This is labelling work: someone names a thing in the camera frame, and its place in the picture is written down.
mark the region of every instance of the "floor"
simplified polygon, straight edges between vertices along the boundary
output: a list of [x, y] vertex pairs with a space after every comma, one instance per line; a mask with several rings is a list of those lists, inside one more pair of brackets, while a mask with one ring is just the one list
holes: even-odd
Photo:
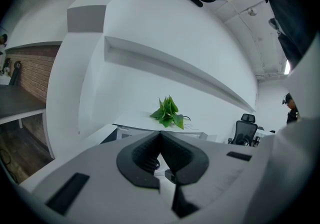
[[53, 160], [17, 120], [0, 125], [0, 157], [18, 184]]

